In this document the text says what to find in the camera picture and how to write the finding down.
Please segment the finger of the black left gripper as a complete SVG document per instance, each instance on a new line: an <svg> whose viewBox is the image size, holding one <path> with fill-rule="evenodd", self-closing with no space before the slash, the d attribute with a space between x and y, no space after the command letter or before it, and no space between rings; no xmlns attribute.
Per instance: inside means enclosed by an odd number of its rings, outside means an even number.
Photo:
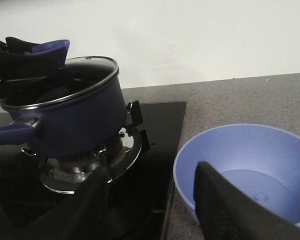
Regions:
<svg viewBox="0 0 300 240"><path fill-rule="evenodd" d="M62 66L62 41L27 42L15 37L0 40L2 75L48 75Z"/></svg>
<svg viewBox="0 0 300 240"><path fill-rule="evenodd" d="M60 70L7 71L0 68L0 100L54 100L70 93L69 79Z"/></svg>

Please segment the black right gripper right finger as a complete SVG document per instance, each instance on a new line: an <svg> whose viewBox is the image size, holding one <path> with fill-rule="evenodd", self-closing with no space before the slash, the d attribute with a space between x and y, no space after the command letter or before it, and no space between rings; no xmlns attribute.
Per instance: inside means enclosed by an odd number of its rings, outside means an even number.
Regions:
<svg viewBox="0 0 300 240"><path fill-rule="evenodd" d="M206 161L195 169L193 198L206 240L300 240L300 227L254 202Z"/></svg>

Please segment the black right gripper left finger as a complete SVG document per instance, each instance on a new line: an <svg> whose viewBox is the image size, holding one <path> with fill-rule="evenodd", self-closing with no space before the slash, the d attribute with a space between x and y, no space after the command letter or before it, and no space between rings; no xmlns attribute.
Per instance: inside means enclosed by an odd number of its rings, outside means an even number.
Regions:
<svg viewBox="0 0 300 240"><path fill-rule="evenodd" d="M96 168L75 193L24 229L0 205L0 240L101 240L108 204L109 169Z"/></svg>

